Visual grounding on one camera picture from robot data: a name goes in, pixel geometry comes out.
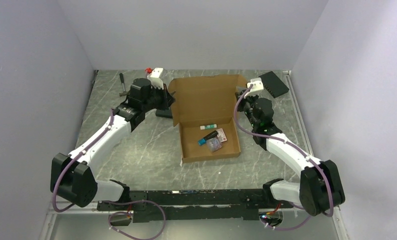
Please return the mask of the brown cardboard box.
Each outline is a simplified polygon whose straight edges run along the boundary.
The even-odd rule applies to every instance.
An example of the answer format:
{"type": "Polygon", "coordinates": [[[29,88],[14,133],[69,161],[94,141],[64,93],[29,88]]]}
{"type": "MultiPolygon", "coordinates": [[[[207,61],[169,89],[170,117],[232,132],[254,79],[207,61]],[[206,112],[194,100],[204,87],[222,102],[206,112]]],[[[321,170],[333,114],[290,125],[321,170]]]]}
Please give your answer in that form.
{"type": "Polygon", "coordinates": [[[178,126],[183,164],[237,158],[241,147],[234,122],[237,88],[246,87],[240,74],[174,78],[168,86],[175,102],[171,105],[174,126],[178,126]],[[212,132],[201,126],[215,124],[227,141],[215,152],[198,141],[212,132]]]}

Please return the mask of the green white glue stick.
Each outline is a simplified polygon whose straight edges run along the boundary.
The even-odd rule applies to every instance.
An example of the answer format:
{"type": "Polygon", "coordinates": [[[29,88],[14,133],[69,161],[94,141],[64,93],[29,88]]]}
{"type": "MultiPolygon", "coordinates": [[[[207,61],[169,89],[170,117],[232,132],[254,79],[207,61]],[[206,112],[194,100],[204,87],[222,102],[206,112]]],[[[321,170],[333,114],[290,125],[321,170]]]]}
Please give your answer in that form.
{"type": "Polygon", "coordinates": [[[217,124],[206,124],[206,125],[201,125],[200,130],[209,130],[209,129],[216,129],[217,128],[217,124]]]}

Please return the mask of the red white staples box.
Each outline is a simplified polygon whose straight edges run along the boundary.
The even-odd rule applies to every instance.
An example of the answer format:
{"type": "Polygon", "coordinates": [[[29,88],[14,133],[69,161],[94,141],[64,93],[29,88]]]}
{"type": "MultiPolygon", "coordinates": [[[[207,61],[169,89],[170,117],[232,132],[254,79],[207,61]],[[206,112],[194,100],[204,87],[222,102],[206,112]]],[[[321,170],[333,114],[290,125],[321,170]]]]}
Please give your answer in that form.
{"type": "Polygon", "coordinates": [[[222,128],[219,128],[216,131],[217,131],[217,138],[219,139],[219,141],[221,143],[224,143],[224,142],[226,142],[228,140],[228,138],[227,138],[227,136],[226,136],[226,134],[225,134],[225,132],[224,132],[224,130],[222,128]]]}

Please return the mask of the clear box of paper clips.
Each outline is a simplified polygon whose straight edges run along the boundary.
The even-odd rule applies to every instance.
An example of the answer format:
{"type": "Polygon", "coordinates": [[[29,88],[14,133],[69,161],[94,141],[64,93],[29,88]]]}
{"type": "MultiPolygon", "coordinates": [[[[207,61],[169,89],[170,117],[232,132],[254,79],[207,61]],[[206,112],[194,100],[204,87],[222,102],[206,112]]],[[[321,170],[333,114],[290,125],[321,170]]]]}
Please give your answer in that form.
{"type": "Polygon", "coordinates": [[[206,145],[211,153],[216,152],[223,147],[223,145],[220,142],[218,137],[214,137],[214,138],[207,140],[206,145]]]}

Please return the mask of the black blue highlighter marker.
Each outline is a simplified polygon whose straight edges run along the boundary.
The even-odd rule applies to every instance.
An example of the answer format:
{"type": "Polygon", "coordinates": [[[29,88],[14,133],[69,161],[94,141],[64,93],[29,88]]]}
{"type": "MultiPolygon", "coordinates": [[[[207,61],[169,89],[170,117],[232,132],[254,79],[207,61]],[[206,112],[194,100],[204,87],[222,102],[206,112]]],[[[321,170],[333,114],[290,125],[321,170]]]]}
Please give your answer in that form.
{"type": "Polygon", "coordinates": [[[217,132],[216,130],[214,130],[214,131],[210,132],[209,134],[207,134],[206,136],[204,136],[203,138],[201,138],[201,139],[198,141],[198,144],[199,144],[200,146],[202,146],[202,145],[204,145],[208,140],[213,139],[213,138],[215,138],[215,137],[217,137],[217,136],[218,136],[218,132],[217,132]]]}

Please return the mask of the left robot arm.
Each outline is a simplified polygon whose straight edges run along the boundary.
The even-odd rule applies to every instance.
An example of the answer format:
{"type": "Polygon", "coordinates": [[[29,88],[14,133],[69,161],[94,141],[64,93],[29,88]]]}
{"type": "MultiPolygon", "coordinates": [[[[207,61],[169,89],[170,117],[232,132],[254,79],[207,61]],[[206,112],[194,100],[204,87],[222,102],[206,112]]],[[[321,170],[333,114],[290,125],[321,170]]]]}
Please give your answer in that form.
{"type": "Polygon", "coordinates": [[[175,99],[159,76],[136,78],[126,98],[112,109],[108,120],[80,147],[59,153],[51,163],[52,207],[62,213],[74,205],[110,202],[117,210],[129,206],[129,187],[116,180],[97,180],[99,168],[111,150],[129,136],[151,110],[167,110],[175,99]]]}

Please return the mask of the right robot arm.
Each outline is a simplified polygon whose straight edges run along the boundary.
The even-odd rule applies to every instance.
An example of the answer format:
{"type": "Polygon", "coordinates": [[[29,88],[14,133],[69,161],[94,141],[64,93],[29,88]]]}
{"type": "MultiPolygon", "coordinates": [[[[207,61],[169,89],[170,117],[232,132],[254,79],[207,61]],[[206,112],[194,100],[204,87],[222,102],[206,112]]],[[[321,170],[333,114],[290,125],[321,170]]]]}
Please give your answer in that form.
{"type": "Polygon", "coordinates": [[[240,130],[251,135],[262,149],[282,160],[298,176],[299,182],[282,178],[263,185],[262,202],[269,208],[281,201],[299,205],[309,215],[331,217],[334,208],[346,200],[337,165],[332,160],[320,160],[288,139],[273,123],[272,102],[245,91],[236,93],[234,113],[243,112],[252,130],[241,125],[240,130]]]}

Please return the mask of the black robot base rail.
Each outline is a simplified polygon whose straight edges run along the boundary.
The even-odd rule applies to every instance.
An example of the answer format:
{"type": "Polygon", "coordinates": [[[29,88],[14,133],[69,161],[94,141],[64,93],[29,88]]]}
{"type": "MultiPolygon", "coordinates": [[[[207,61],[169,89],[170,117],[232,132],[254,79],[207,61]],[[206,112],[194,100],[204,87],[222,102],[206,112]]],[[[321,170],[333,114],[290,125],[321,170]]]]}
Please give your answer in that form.
{"type": "Polygon", "coordinates": [[[257,221],[260,215],[291,208],[268,190],[131,190],[116,203],[101,200],[101,212],[131,213],[134,223],[166,220],[241,219],[257,221]]]}

